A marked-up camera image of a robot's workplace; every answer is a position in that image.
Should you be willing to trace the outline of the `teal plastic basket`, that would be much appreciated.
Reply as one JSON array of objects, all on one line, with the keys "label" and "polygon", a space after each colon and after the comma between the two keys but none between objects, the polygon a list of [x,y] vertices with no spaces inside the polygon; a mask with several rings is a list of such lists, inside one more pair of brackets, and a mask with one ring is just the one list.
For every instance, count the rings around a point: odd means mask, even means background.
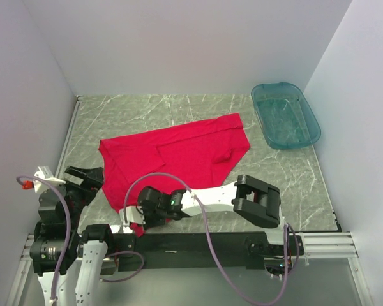
[{"label": "teal plastic basket", "polygon": [[320,139],[319,123],[303,92],[294,84],[259,84],[252,89],[251,98],[271,148],[302,149]]}]

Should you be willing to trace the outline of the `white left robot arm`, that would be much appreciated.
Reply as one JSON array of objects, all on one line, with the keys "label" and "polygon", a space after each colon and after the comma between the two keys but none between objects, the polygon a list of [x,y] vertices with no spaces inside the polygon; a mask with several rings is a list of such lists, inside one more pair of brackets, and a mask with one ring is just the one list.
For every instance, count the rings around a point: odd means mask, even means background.
[{"label": "white left robot arm", "polygon": [[89,225],[82,233],[77,228],[83,209],[103,186],[103,168],[69,166],[66,173],[81,183],[56,178],[46,167],[20,181],[40,195],[29,255],[46,305],[94,305],[103,260],[115,241],[108,224]]}]

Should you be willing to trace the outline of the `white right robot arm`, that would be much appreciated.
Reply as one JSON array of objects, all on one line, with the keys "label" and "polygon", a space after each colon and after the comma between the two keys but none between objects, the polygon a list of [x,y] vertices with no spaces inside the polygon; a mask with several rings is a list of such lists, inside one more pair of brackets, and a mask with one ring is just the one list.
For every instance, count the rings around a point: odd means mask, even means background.
[{"label": "white right robot arm", "polygon": [[289,240],[289,225],[282,216],[280,190],[249,175],[239,175],[233,183],[207,189],[178,189],[163,193],[144,187],[137,198],[137,212],[146,226],[166,220],[181,220],[210,212],[234,212],[265,234],[264,242],[252,247],[269,259],[298,254],[300,248]]}]

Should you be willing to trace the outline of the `red t shirt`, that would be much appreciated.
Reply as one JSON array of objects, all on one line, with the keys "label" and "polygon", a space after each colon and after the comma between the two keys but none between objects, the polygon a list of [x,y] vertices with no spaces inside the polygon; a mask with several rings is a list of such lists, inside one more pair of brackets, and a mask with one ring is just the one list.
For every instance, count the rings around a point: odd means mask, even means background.
[{"label": "red t shirt", "polygon": [[102,139],[103,193],[118,212],[124,206],[134,206],[145,186],[164,193],[182,188],[165,173],[192,189],[218,187],[249,149],[238,113]]}]

